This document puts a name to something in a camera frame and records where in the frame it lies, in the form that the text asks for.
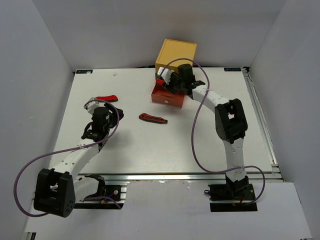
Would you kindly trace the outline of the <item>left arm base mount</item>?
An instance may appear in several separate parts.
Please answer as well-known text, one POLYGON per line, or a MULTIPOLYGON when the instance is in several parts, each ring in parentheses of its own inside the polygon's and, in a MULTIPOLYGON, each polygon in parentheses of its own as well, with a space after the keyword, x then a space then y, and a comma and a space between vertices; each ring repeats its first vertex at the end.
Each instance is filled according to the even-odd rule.
POLYGON ((125 202, 127 193, 126 185, 107 184, 102 193, 95 193, 80 200, 75 209, 87 210, 120 210, 125 202))

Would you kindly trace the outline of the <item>red-orange drawer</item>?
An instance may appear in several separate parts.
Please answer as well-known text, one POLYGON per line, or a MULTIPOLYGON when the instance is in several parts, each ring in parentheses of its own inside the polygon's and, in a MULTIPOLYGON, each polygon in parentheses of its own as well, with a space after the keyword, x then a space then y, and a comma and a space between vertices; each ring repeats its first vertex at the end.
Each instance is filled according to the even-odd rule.
POLYGON ((169 106, 174 106, 174 107, 178 107, 178 108, 182 108, 183 107, 183 103, 184 103, 184 99, 185 99, 185 95, 184 94, 173 94, 170 91, 168 91, 167 89, 159 86, 159 85, 155 85, 152 93, 151 93, 151 100, 155 103, 159 103, 159 104, 165 104, 165 105, 169 105, 169 106))

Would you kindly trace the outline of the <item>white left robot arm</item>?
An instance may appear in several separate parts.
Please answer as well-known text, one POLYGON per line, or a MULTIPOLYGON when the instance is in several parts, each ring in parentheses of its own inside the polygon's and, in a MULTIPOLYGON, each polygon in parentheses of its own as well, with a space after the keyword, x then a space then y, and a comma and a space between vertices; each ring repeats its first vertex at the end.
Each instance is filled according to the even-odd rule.
POLYGON ((51 169, 42 169, 36 181, 33 207, 37 211, 63 218, 75 204, 85 198, 99 200, 106 195, 105 179, 98 174, 79 173, 104 147, 111 129, 124 117, 123 110, 113 106, 98 106, 91 122, 84 128, 79 148, 51 169))

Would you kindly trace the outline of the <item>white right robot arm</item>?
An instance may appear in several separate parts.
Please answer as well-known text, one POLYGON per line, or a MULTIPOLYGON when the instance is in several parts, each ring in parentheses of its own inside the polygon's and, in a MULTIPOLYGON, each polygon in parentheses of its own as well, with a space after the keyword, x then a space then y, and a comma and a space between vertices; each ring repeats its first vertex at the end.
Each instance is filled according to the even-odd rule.
POLYGON ((202 106, 214 113, 215 130, 222 140, 226 156, 225 171, 226 195, 236 200, 244 193, 249 179, 244 168, 243 143, 248 123, 242 102, 225 98, 210 89, 209 83, 196 80, 190 64, 178 66, 177 72, 160 67, 156 73, 156 82, 173 94, 182 93, 200 103, 196 115, 202 106))

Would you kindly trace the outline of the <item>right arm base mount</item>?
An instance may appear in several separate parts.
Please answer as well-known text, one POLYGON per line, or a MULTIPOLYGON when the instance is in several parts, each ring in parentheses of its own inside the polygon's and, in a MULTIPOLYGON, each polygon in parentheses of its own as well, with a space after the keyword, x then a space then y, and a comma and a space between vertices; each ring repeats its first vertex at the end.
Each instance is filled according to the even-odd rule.
POLYGON ((226 184, 211 184, 204 194, 209 197, 210 211, 213 213, 257 212, 257 204, 250 203, 256 199, 252 184, 232 195, 226 184))

